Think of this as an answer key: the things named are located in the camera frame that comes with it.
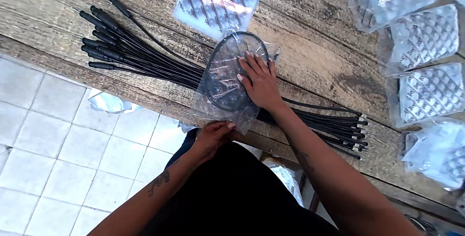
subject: black shirt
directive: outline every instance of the black shirt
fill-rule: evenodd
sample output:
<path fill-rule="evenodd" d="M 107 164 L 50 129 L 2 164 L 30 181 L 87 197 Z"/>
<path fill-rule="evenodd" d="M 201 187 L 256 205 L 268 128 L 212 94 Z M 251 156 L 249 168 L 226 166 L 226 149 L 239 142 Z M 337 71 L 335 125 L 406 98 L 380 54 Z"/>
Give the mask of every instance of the black shirt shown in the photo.
<path fill-rule="evenodd" d="M 302 208 L 268 167 L 233 142 L 197 168 L 140 235 L 212 228 L 220 228 L 221 234 L 255 229 L 270 233 L 272 228 L 340 235 L 328 221 Z"/>

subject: woman's left hand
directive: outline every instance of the woman's left hand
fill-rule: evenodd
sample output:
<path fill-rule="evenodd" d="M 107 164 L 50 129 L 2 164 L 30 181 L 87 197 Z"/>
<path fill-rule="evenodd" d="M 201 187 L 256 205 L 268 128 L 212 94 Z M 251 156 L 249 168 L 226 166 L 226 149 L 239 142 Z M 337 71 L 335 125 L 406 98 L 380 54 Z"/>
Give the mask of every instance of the woman's left hand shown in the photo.
<path fill-rule="evenodd" d="M 201 163 L 215 156 L 221 145 L 239 137 L 231 121 L 212 121 L 200 130 L 189 152 L 199 158 Z"/>

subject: wooden table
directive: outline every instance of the wooden table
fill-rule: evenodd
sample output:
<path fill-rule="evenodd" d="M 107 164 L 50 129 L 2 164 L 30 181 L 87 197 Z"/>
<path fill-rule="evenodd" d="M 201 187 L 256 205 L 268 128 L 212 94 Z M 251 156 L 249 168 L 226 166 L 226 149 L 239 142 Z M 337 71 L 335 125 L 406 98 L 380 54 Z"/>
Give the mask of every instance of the wooden table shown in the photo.
<path fill-rule="evenodd" d="M 202 66 L 215 42 L 171 15 L 174 0 L 120 0 L 161 42 Z M 92 26 L 78 15 L 100 7 L 137 30 L 108 0 L 0 0 L 0 53 L 104 90 L 164 115 L 202 124 L 189 115 L 193 92 L 170 82 L 125 72 L 90 69 L 81 38 Z M 384 78 L 375 58 L 376 36 L 357 31 L 346 0 L 261 0 L 249 30 L 281 46 L 277 69 L 284 97 L 324 106 L 343 106 L 368 115 L 369 152 L 363 161 L 342 155 L 385 195 L 414 208 L 465 224 L 453 208 L 456 195 L 435 181 L 404 172 L 402 135 L 390 127 Z M 450 57 L 451 61 L 462 60 Z M 242 140 L 296 161 L 283 133 L 255 122 Z"/>

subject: pile of packaged parts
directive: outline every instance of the pile of packaged parts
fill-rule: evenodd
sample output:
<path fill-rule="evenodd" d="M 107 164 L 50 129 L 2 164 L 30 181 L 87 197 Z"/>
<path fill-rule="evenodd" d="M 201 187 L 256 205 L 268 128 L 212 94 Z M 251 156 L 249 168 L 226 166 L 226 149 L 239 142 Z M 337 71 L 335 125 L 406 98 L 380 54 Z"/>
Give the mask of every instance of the pile of packaged parts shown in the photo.
<path fill-rule="evenodd" d="M 407 171 L 447 190 L 465 178 L 465 122 L 445 116 L 465 110 L 460 17 L 464 0 L 347 0 L 355 25 L 379 35 L 377 59 L 386 77 L 389 117 L 406 135 Z"/>

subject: forearm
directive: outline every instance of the forearm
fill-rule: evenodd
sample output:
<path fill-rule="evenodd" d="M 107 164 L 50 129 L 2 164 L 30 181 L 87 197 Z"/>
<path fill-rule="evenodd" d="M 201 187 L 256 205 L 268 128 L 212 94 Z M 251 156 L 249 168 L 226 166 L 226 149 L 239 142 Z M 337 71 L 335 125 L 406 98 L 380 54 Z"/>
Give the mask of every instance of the forearm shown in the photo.
<path fill-rule="evenodd" d="M 199 165 L 190 151 L 103 220 L 89 236 L 137 235 Z"/>
<path fill-rule="evenodd" d="M 270 113 L 286 134 L 305 174 L 340 228 L 360 233 L 365 227 L 369 235 L 371 230 L 363 223 L 382 216 L 390 217 L 390 221 L 406 230 L 412 229 L 413 226 L 390 205 L 386 197 L 329 148 L 287 105 Z"/>

